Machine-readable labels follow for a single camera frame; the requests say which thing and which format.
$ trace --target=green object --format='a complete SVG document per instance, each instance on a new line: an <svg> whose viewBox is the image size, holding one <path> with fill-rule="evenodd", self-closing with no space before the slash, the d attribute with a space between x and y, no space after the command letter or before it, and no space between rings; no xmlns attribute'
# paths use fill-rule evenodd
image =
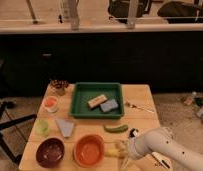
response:
<svg viewBox="0 0 203 171"><path fill-rule="evenodd" d="M41 136L48 136L49 125L45 120L37 120L35 126L35 133Z"/></svg>
<svg viewBox="0 0 203 171"><path fill-rule="evenodd" d="M107 99L115 99L119 107L108 114L102 112L98 106L91 110L87 102L101 94ZM75 84L70 114L75 118L119 119L124 115L121 84L119 83L87 83Z"/></svg>
<svg viewBox="0 0 203 171"><path fill-rule="evenodd" d="M105 125L103 127L106 132L110 133L120 133L128 130L128 125L126 124L115 128L107 128Z"/></svg>
<svg viewBox="0 0 203 171"><path fill-rule="evenodd" d="M195 98L195 104L198 106L203 106L203 98Z"/></svg>

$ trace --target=orange cup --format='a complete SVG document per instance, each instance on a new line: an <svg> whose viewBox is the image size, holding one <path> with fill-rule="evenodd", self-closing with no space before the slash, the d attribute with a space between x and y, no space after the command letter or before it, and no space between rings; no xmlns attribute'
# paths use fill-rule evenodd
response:
<svg viewBox="0 0 203 171"><path fill-rule="evenodd" d="M43 101L43 107L50 113L57 112L59 110L58 100L55 96L48 96Z"/></svg>

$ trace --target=wall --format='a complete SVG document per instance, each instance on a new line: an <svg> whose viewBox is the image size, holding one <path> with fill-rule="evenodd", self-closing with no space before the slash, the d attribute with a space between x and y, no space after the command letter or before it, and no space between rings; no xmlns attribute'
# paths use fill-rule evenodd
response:
<svg viewBox="0 0 203 171"><path fill-rule="evenodd" d="M203 90L203 32L0 35L0 56L20 95L42 95L54 78Z"/></svg>

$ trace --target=wooden table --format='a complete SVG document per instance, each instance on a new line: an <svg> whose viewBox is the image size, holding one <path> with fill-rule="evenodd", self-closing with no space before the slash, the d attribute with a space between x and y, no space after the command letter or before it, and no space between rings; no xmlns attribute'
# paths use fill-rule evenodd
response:
<svg viewBox="0 0 203 171"><path fill-rule="evenodd" d="M122 124L128 124L129 128L137 128L141 133L148 130L157 128L160 126L157 113L149 113L147 111L124 107L124 117L119 120L103 120L103 119L74 119L68 114L71 103L71 96L74 89L74 85L70 85L66 89L66 94L63 96L57 96L59 102L59 110L56 113L48 113L42 105L39 108L37 119L44 119L49 123L50 134L48 137L42 137L36 135L34 132L35 124L31 131L28 143L25 147L22 160L19 165L20 170L49 170L42 168L37 164L35 155L37 148L47 138L56 137L61 139L65 145L65 155L61 160L57 168L52 170L64 170L64 171L78 171L78 170L90 170L90 171L118 171L122 160L111 157L104 157L99 166L85 169L79 167L73 160L73 147L75 142L83 135L86 134L99 134L105 141L105 148L113 148L114 140L123 139L126 140L129 131L120 134L110 134L103 130L102 125L119 126ZM131 103L138 104L149 109L156 111L155 105L152 99L150 88L148 85L123 85L122 86L123 100L128 100ZM49 95L55 95L55 92L48 86L45 93L45 97ZM55 118L61 118L75 122L75 129L70 138L62 137L59 128L55 122ZM165 169L157 165L157 161L150 155L138 160L133 161L128 169L129 171L164 171Z"/></svg>

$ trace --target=grey floor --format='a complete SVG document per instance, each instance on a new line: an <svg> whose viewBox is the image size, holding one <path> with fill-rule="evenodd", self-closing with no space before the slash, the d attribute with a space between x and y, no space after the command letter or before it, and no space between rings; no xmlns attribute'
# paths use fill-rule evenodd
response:
<svg viewBox="0 0 203 171"><path fill-rule="evenodd" d="M181 145L203 154L203 125L200 119L195 116L198 107L195 105L185 106L180 102L181 97L186 93L153 94L159 120L162 126L171 127L175 140ZM35 98L8 98L17 104L14 109L7 110L11 118L37 113L41 103L41 97ZM22 134L28 138L33 121L18 125ZM14 154L20 154L25 147L25 140L15 127L3 131L6 142L12 148ZM188 171L177 162L173 161L174 171ZM18 170L0 148L0 171Z"/></svg>

